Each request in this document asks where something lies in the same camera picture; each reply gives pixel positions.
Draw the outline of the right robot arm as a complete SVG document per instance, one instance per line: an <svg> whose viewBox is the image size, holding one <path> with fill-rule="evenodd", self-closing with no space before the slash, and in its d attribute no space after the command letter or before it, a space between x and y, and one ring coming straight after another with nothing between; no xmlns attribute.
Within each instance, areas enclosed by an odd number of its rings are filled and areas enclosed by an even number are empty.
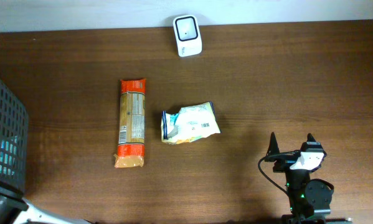
<svg viewBox="0 0 373 224"><path fill-rule="evenodd" d="M326 218L331 213L334 185L323 179L310 177L311 173L321 168L326 156L321 143L310 133L300 149L287 152L280 151L275 133L271 133L267 153L258 161L257 166L264 178L288 197L291 213L283 215L281 223L352 223L350 218ZM261 167L263 161L273 163L274 173L285 174L285 187L266 175Z"/></svg>

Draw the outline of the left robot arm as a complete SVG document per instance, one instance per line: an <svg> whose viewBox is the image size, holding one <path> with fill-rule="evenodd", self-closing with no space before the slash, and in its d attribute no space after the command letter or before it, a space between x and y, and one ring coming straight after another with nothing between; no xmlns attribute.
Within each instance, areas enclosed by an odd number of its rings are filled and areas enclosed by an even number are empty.
<svg viewBox="0 0 373 224"><path fill-rule="evenodd" d="M0 186L0 224L90 224L84 219L67 218L36 207L22 194Z"/></svg>

